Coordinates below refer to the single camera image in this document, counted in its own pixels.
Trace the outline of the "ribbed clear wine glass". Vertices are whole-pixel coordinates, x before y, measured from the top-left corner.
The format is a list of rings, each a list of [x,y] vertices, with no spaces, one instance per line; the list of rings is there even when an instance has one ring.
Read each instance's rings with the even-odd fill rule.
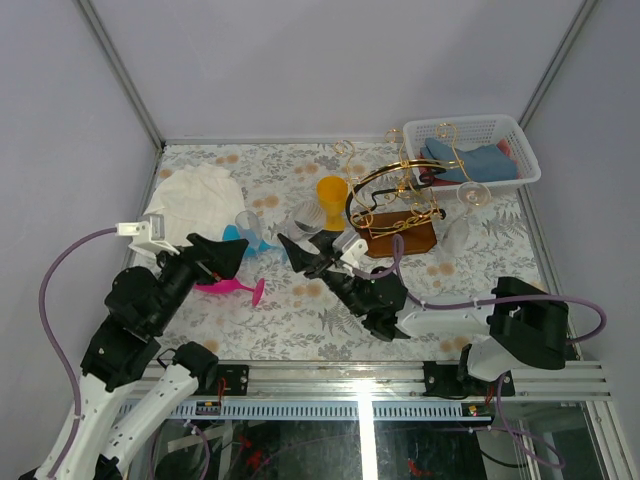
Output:
[[[286,221],[286,236],[293,241],[306,240],[320,232],[326,223],[326,213],[312,200],[296,205]]]

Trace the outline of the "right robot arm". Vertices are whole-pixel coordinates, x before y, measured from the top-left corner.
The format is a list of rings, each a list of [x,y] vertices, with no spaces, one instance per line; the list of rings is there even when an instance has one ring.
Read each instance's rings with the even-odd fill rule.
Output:
[[[425,394],[446,400],[483,396],[501,375],[531,367],[557,371],[566,364],[566,302],[515,277],[467,298],[420,300],[403,284],[395,266],[358,268],[367,243],[354,232],[313,240],[316,253],[285,235],[278,237],[294,272],[321,280],[375,338],[392,342],[429,333],[469,338],[456,365],[426,362]]]

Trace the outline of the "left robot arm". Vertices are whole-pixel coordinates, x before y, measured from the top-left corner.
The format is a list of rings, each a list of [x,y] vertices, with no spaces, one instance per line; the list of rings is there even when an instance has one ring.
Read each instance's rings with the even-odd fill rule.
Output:
[[[198,234],[157,253],[160,268],[129,267],[112,283],[106,319],[69,376],[73,403],[54,447],[26,479],[121,479],[151,435],[188,397],[220,385],[218,358],[189,341],[175,350],[150,391],[125,416],[122,405],[160,350],[159,337],[193,287],[235,277],[248,243]]]

